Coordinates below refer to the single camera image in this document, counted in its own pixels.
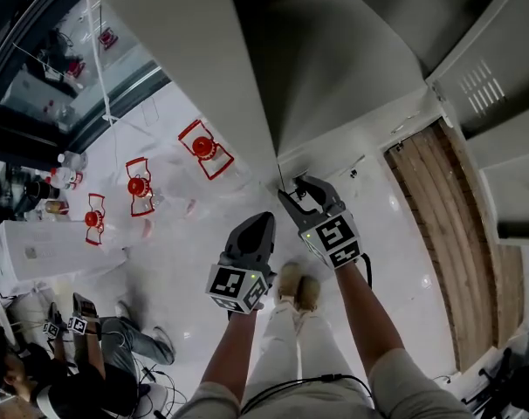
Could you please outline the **black round container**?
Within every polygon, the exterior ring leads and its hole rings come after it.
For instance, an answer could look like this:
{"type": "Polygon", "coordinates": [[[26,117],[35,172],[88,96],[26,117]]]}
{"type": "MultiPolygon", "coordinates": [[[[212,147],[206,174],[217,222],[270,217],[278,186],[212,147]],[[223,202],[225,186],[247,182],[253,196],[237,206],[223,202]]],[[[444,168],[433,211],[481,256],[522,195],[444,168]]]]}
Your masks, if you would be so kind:
{"type": "Polygon", "coordinates": [[[31,200],[48,200],[58,199],[60,190],[52,187],[51,184],[45,181],[27,182],[24,185],[24,193],[31,200]]]}

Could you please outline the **person's left forearm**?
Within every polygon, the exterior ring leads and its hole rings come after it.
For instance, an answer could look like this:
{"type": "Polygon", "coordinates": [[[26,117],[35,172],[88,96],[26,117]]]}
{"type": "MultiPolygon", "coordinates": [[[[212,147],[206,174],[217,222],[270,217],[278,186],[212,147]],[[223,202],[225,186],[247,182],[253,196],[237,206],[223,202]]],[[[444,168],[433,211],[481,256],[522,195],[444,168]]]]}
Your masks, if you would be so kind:
{"type": "Polygon", "coordinates": [[[233,313],[201,383],[212,382],[227,388],[240,402],[244,398],[255,334],[257,312],[233,313]]]}

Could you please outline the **wooden slat platform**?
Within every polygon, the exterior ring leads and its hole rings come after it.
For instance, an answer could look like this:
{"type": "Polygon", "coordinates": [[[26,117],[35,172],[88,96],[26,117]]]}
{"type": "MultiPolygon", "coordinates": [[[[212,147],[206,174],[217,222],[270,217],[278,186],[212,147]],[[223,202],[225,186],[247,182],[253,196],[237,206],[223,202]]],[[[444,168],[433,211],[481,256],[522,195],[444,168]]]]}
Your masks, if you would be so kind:
{"type": "Polygon", "coordinates": [[[521,250],[498,244],[455,130],[437,120],[384,157],[411,209],[439,284],[457,370],[501,348],[524,319],[521,250]]]}

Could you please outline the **person's white trousers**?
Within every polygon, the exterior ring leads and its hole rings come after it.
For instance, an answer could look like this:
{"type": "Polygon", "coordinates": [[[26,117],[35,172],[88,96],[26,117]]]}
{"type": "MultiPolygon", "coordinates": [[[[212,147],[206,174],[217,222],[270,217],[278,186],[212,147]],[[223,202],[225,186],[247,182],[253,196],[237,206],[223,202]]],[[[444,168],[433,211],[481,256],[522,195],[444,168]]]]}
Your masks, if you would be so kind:
{"type": "Polygon", "coordinates": [[[318,397],[366,400],[361,384],[317,312],[277,304],[264,330],[261,354],[244,392],[244,406],[264,406],[275,396],[308,389],[318,397]]]}

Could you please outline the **person's right forearm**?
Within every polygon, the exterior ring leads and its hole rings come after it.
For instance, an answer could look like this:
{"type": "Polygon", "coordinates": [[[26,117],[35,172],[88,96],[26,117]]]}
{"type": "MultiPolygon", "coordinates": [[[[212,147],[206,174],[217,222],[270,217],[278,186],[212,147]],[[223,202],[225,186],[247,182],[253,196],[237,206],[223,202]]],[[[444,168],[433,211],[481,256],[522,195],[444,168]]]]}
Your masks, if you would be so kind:
{"type": "Polygon", "coordinates": [[[400,334],[354,262],[335,271],[354,343],[366,376],[377,361],[394,349],[404,349],[400,334]]]}

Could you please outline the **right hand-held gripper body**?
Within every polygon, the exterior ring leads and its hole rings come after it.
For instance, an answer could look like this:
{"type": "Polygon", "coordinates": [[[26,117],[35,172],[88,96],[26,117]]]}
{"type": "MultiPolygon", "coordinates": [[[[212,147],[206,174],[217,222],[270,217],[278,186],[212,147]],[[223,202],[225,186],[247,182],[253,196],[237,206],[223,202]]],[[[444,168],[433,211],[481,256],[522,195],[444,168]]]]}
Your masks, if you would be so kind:
{"type": "Polygon", "coordinates": [[[328,216],[299,235],[309,251],[331,270],[355,261],[362,254],[361,239],[348,209],[328,216]]]}

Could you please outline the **small clear bottle white cap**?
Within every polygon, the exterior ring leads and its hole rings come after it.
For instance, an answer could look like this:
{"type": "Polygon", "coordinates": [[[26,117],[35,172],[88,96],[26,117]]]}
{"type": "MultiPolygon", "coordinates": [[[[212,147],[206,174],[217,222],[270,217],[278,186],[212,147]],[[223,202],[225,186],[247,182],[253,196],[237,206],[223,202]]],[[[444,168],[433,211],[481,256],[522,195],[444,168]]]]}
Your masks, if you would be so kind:
{"type": "Polygon", "coordinates": [[[58,163],[61,167],[82,172],[87,166],[86,153],[78,154],[71,151],[65,151],[58,155],[58,163]]]}

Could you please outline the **clear water jug red cap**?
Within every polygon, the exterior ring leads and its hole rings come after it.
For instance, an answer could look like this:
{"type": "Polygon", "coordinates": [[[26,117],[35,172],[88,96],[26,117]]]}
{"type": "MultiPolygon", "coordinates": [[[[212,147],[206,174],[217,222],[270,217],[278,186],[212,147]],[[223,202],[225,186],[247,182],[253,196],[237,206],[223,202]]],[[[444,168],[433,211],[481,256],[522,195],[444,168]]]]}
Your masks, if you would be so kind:
{"type": "Polygon", "coordinates": [[[251,181],[251,172],[201,119],[193,120],[177,137],[195,161],[195,171],[213,192],[238,192],[251,181]]]}
{"type": "Polygon", "coordinates": [[[161,210],[183,218],[195,208],[195,185],[175,160],[138,157],[125,165],[127,192],[132,197],[131,217],[149,216],[161,210]]]}
{"type": "Polygon", "coordinates": [[[90,193],[85,213],[86,242],[104,251],[129,248],[152,236],[155,225],[147,216],[132,216],[130,196],[116,192],[90,193]]]}

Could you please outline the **person's right tan shoe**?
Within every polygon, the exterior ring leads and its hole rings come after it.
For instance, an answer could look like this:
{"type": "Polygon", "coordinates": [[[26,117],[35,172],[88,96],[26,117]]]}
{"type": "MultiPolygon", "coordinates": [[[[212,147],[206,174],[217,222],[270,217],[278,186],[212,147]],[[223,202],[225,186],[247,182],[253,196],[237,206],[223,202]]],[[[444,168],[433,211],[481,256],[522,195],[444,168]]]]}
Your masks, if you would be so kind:
{"type": "Polygon", "coordinates": [[[301,313],[313,312],[317,309],[320,296],[320,282],[312,276],[304,276],[299,282],[295,298],[296,308],[301,313]]]}

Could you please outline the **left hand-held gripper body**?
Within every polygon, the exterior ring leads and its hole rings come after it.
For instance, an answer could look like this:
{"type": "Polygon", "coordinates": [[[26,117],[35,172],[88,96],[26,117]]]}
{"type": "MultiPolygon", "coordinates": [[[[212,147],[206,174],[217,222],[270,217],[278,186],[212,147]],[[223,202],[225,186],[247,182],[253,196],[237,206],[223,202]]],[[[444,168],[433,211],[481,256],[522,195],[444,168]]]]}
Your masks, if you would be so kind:
{"type": "Polygon", "coordinates": [[[268,265],[258,270],[239,264],[213,264],[205,293],[229,313],[250,314],[262,307],[262,298],[270,291],[276,276],[268,265]]]}

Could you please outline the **small white bottle red label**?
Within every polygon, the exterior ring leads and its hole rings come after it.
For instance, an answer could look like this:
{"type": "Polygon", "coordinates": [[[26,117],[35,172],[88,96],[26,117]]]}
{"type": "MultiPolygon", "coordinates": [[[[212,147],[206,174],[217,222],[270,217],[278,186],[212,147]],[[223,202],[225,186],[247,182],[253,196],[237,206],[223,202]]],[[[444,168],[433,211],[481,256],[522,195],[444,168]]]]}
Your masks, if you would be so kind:
{"type": "Polygon", "coordinates": [[[83,180],[83,173],[67,167],[52,168],[48,179],[56,189],[76,189],[83,180]]]}

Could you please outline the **white metal locker cabinet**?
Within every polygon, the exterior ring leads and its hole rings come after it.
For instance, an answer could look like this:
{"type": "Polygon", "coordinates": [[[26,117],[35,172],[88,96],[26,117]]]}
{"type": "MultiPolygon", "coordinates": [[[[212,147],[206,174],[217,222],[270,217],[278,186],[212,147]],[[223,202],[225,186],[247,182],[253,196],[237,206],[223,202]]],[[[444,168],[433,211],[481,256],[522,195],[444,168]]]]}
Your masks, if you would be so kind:
{"type": "Polygon", "coordinates": [[[428,83],[492,0],[103,0],[266,184],[323,135],[443,116],[428,83]]]}

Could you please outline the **black office chair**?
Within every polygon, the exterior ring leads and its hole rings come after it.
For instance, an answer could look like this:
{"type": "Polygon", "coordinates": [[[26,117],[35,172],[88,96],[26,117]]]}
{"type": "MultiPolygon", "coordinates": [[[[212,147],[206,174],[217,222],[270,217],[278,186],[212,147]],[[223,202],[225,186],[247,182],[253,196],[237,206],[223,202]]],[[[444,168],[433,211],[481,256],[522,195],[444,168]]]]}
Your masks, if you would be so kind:
{"type": "Polygon", "coordinates": [[[513,355],[507,347],[495,374],[482,367],[477,375],[488,384],[472,397],[461,400],[473,414],[481,413],[481,419],[505,419],[509,407],[529,414],[529,365],[514,368],[513,355]]]}

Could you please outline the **large white stepped block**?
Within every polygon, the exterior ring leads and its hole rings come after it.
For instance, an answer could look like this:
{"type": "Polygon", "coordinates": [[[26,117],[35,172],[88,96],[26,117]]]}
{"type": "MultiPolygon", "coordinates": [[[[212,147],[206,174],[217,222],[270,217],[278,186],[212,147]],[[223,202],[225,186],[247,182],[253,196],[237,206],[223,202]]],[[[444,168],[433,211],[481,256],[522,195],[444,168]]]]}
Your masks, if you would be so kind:
{"type": "Polygon", "coordinates": [[[529,246],[529,110],[496,126],[460,125],[501,244],[529,246]]]}

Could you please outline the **black framed glass window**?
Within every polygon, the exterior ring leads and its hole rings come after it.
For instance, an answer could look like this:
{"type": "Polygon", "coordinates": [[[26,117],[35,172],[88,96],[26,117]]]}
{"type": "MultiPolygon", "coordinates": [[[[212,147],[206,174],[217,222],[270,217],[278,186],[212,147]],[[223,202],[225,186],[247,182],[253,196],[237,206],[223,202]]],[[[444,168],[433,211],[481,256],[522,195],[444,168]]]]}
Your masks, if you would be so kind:
{"type": "Polygon", "coordinates": [[[167,83],[103,0],[0,0],[0,161],[52,167],[167,83]]]}

